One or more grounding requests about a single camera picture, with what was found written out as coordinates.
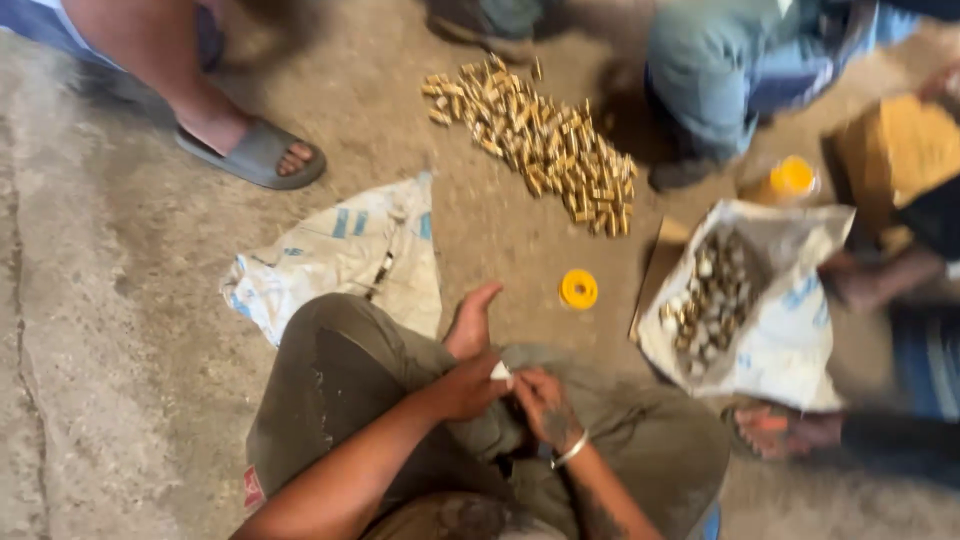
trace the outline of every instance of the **olive green pants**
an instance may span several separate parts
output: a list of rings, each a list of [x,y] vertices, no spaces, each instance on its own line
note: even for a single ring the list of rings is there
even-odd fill
[[[541,366],[564,384],[594,446],[666,538],[698,533],[730,453],[726,432],[706,408],[670,386],[602,377],[573,354],[547,346],[509,345],[501,356],[511,369]],[[275,493],[455,362],[440,343],[361,298],[330,294],[306,304],[283,335],[247,440],[264,492]],[[397,476],[396,489],[388,490],[386,510],[429,491],[476,491],[516,501],[578,538],[564,481],[548,461],[517,459],[506,480],[489,466],[528,441],[526,430],[504,402],[476,420],[435,430]]]

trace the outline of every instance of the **concrete floor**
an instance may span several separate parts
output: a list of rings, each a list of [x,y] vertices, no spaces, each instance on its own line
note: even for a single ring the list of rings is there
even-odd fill
[[[648,2],[573,4],[573,22],[540,46],[544,89],[599,103],[628,87],[629,76],[610,74],[642,57]],[[420,79],[480,56],[427,33],[420,3],[291,8],[231,14],[221,80],[327,152],[324,180],[295,193],[203,165],[177,147],[156,99],[118,106],[78,94],[70,59],[0,36],[3,537],[229,535],[244,518],[244,438],[273,350],[226,306],[220,277],[235,253],[272,243],[312,210],[424,166],[438,173],[444,323],[466,290],[500,279],[495,340],[552,341],[598,370],[650,377],[626,340],[646,250],[664,214],[694,223],[732,193],[732,178],[662,198],[644,190],[630,239],[592,239],[567,225],[560,204],[533,201],[465,133],[427,121]],[[914,86],[958,50],[956,32],[928,28],[856,62],[827,97],[761,134],[740,176],[790,153],[819,162],[823,130]],[[634,107],[614,129],[642,154],[660,145],[643,125]],[[557,283],[573,267],[599,281],[590,311],[558,303]],[[885,323],[832,313],[838,385],[855,400],[889,394]],[[735,460],[723,505],[726,539],[960,536],[952,495],[858,473]]]

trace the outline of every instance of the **crack in floor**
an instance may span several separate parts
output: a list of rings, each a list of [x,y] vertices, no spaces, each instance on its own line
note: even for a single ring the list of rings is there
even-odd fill
[[[0,117],[0,147],[9,150],[8,155],[12,154],[13,133],[7,118]],[[36,469],[36,482],[39,490],[41,502],[43,504],[43,515],[39,516],[42,523],[39,524],[39,538],[49,539],[50,534],[50,500],[47,496],[46,467],[47,467],[47,431],[46,421],[36,400],[36,379],[33,373],[33,366],[27,359],[24,351],[23,335],[27,329],[27,323],[23,314],[23,299],[21,298],[21,284],[23,283],[23,237],[20,234],[20,192],[16,188],[14,171],[11,163],[8,163],[8,171],[11,185],[10,201],[7,205],[7,215],[11,219],[11,237],[12,250],[10,253],[10,273],[12,282],[12,302],[13,317],[16,320],[16,368],[19,382],[23,387],[24,394],[27,397],[27,412],[36,419],[36,429],[40,437],[38,438],[37,453],[39,456],[39,465]]]

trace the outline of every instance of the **red label on pants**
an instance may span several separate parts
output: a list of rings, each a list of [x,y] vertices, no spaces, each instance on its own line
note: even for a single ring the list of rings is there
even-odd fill
[[[260,506],[266,497],[263,495],[263,489],[260,488],[260,480],[256,477],[256,469],[251,465],[247,472],[243,474],[243,489],[247,498],[243,501],[243,507],[246,509]]]

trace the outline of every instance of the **gray slide sandal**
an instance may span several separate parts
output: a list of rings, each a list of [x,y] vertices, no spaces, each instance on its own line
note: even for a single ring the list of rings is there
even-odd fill
[[[280,176],[276,164],[295,142],[310,147],[313,159],[298,173]],[[326,157],[315,145],[300,140],[274,124],[257,118],[236,147],[225,157],[188,133],[177,129],[177,143],[187,152],[248,182],[270,189],[297,189],[309,185],[326,170]]]

